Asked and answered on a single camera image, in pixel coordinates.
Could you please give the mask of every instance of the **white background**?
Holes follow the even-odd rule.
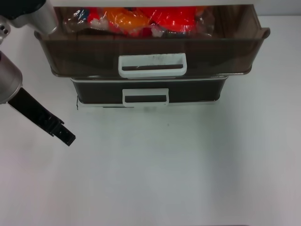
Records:
[[[1,226],[301,225],[301,16],[214,105],[76,110],[29,27],[1,50],[77,139],[67,147],[0,106]]]
[[[255,8],[259,15],[301,15],[301,0],[260,0]]]

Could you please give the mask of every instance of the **white drawer handle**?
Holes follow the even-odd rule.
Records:
[[[185,53],[119,56],[119,75],[127,79],[182,76],[187,71]]]
[[[122,103],[125,107],[167,106],[168,89],[123,89]]]

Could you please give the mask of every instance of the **drawer unit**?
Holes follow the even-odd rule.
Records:
[[[102,81],[72,79],[79,101],[90,106],[160,106],[219,99],[227,78]]]
[[[66,10],[55,8],[60,21]],[[213,14],[215,29],[210,38],[131,38],[91,30],[69,34],[62,26],[49,36],[37,32],[35,36],[53,74],[60,77],[121,79],[119,57],[180,53],[186,56],[187,69],[175,76],[184,79],[248,73],[269,28],[261,28],[253,5],[213,6]]]

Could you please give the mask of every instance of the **drawer front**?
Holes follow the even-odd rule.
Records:
[[[168,103],[215,101],[219,99],[226,79],[140,82],[72,81],[80,102],[85,104],[126,105],[126,101],[127,103],[156,102],[159,105],[168,105]]]
[[[269,29],[261,28],[253,5],[218,6],[213,12],[215,30],[211,38],[138,39],[92,31],[65,34],[62,27],[50,36],[35,35],[53,74],[60,77],[122,79],[120,57],[160,54],[185,54],[187,68],[175,76],[186,79],[248,73]]]

